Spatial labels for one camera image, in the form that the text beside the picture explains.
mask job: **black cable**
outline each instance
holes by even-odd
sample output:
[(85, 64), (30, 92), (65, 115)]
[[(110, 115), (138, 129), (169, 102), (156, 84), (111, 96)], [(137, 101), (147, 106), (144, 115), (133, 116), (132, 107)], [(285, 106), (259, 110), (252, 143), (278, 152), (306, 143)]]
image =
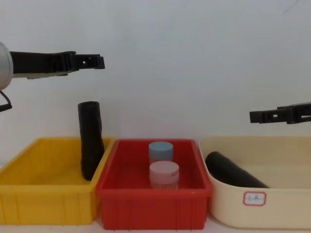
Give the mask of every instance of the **black cable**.
[(0, 112), (3, 112), (5, 110), (11, 109), (11, 101), (10, 99), (2, 92), (0, 91), (0, 94), (5, 98), (5, 100), (8, 102), (7, 104), (0, 105)]

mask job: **blue lid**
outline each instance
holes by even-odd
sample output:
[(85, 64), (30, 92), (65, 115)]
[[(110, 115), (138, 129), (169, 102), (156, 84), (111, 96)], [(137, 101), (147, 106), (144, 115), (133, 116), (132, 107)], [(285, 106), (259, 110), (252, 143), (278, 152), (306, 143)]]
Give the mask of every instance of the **blue lid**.
[(173, 158), (173, 144), (169, 142), (150, 143), (149, 156), (152, 159), (171, 160)]

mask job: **white label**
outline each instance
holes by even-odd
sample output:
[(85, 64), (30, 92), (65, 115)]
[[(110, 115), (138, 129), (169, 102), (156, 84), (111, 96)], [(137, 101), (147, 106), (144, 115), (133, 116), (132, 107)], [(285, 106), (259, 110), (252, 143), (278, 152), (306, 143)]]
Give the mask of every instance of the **white label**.
[(244, 205), (264, 206), (266, 204), (267, 195), (264, 192), (245, 192)]

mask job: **black tube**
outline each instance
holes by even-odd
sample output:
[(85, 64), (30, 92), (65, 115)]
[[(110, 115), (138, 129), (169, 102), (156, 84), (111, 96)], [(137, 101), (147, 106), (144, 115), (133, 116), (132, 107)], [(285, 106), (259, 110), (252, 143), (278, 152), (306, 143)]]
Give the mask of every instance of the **black tube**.
[(210, 174), (223, 183), (238, 187), (269, 188), (217, 151), (210, 153), (205, 163)]
[(81, 135), (81, 171), (90, 181), (104, 154), (102, 120), (99, 103), (95, 101), (78, 104)]

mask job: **plastic jar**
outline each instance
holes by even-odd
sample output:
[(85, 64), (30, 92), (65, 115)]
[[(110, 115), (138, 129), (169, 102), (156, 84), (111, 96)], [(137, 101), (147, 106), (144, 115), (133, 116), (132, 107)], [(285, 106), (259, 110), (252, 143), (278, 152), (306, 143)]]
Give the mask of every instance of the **plastic jar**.
[(173, 160), (173, 144), (169, 142), (153, 142), (149, 144), (149, 164), (157, 161)]
[(150, 165), (150, 186), (158, 189), (178, 189), (179, 166), (171, 161), (158, 161)]

